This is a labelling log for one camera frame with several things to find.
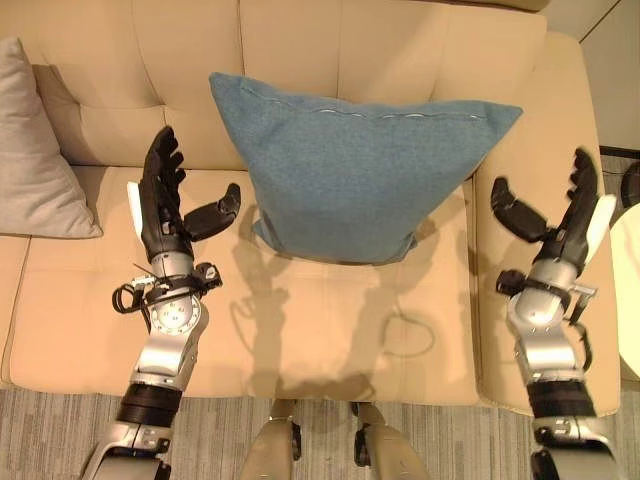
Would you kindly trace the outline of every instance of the gray carpet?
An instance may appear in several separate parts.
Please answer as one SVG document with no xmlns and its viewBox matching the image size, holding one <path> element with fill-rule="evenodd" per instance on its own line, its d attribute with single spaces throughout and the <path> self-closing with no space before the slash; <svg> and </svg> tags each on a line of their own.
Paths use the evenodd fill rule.
<svg viewBox="0 0 640 480">
<path fill-rule="evenodd" d="M 607 419 L 630 479 L 640 479 L 640 387 L 625 389 L 618 414 Z M 234 479 L 269 411 L 269 401 L 185 399 L 176 419 L 172 480 Z M 0 479 L 79 478 L 87 453 L 114 417 L 118 399 L 99 395 L 0 392 Z M 529 479 L 534 448 L 530 419 L 471 407 L 380 405 L 404 432 L 434 480 Z M 370 479 L 353 463 L 356 422 L 348 404 L 298 405 L 303 457 L 296 479 Z"/>
</svg>

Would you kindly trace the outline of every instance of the beige sofa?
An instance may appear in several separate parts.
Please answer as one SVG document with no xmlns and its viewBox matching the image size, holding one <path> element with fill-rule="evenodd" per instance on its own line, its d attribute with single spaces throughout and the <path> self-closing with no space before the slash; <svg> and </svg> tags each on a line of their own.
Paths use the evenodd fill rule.
<svg viewBox="0 0 640 480">
<path fill-rule="evenodd" d="M 544 1 L 512 1 L 535 10 Z M 131 226 L 154 134 L 171 124 L 190 169 L 184 210 L 242 188 L 232 228 L 196 244 L 225 285 L 187 390 L 193 396 L 329 397 L 490 404 L 529 412 L 494 292 L 501 269 L 528 270 L 537 247 L 493 218 L 493 179 L 559 221 L 572 152 L 598 140 L 580 47 L 540 14 L 409 0 L 0 1 L 0 37 L 23 40 L 63 153 L 101 238 L 0 237 L 2 385 L 121 394 L 143 345 L 142 318 L 116 314 L 112 290 L 145 256 Z M 248 174 L 208 75 L 246 73 L 292 91 L 354 102 L 484 99 L 524 114 L 481 167 L 423 222 L 401 263 L 353 267 L 275 255 L 251 233 Z M 583 281 L 600 414 L 619 404 L 608 239 Z"/>
</svg>

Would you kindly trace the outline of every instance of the white wall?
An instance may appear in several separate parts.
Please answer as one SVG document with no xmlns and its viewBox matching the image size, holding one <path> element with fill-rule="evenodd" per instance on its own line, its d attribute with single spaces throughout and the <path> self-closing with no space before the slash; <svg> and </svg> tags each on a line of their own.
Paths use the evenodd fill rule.
<svg viewBox="0 0 640 480">
<path fill-rule="evenodd" d="M 549 30 L 581 40 L 614 3 L 616 0 L 551 0 L 541 13 L 547 17 Z"/>
<path fill-rule="evenodd" d="M 549 30 L 582 39 L 615 0 L 552 0 Z M 621 0 L 582 42 L 600 145 L 640 149 L 640 0 Z"/>
</svg>

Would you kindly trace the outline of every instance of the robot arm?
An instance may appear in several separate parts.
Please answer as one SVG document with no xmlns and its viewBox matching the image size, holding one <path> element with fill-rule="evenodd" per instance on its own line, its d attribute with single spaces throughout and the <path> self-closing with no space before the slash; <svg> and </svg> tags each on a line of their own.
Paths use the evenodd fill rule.
<svg viewBox="0 0 640 480">
<path fill-rule="evenodd" d="M 83 480 L 167 480 L 172 424 L 198 355 L 198 340 L 209 321 L 201 298 L 222 285 L 210 263 L 194 267 L 191 242 L 229 227 L 240 208 L 240 189 L 231 184 L 217 202 L 184 219 L 178 186 L 186 177 L 171 127 L 162 129 L 147 154 L 142 179 L 128 186 L 136 234 L 152 272 L 113 293 L 119 313 L 141 311 L 149 337 L 138 358 L 117 418 L 98 443 Z M 132 297 L 125 305 L 123 294 Z"/>
<path fill-rule="evenodd" d="M 509 191 L 506 179 L 494 182 L 491 206 L 496 218 L 512 233 L 528 242 L 542 242 L 529 275 L 502 272 L 496 289 L 510 297 L 507 320 L 516 339 L 515 356 L 535 420 L 533 428 L 539 452 L 532 455 L 536 480 L 615 479 L 622 470 L 613 448 L 600 433 L 584 372 L 591 363 L 591 349 L 580 314 L 595 293 L 576 283 L 597 250 L 613 212 L 615 197 L 598 197 L 597 176 L 589 155 L 576 151 L 571 203 L 556 228 Z M 586 359 L 580 365 L 562 330 L 571 294 L 579 300 L 568 322 L 581 333 Z"/>
</svg>

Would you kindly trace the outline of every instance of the gray pillow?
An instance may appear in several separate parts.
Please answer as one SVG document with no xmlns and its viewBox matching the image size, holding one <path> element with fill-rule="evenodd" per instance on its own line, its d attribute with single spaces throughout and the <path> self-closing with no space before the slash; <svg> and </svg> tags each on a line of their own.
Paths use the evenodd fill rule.
<svg viewBox="0 0 640 480">
<path fill-rule="evenodd" d="M 36 91 L 20 40 L 0 40 L 0 234 L 102 235 Z"/>
</svg>

